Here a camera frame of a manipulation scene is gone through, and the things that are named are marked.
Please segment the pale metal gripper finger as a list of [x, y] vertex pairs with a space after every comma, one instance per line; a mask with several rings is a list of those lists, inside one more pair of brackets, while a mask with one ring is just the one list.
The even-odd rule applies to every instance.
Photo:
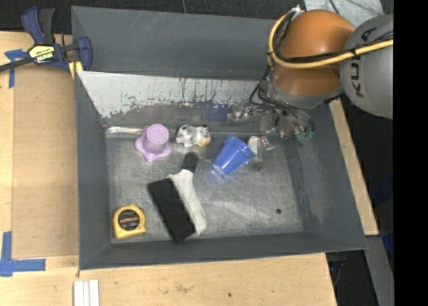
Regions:
[[228, 113], [230, 122], [244, 122], [257, 115], [258, 108], [253, 105], [236, 104], [231, 106]]
[[255, 157], [262, 157], [265, 152], [274, 149], [274, 145], [270, 143], [267, 136], [251, 136], [247, 146]]

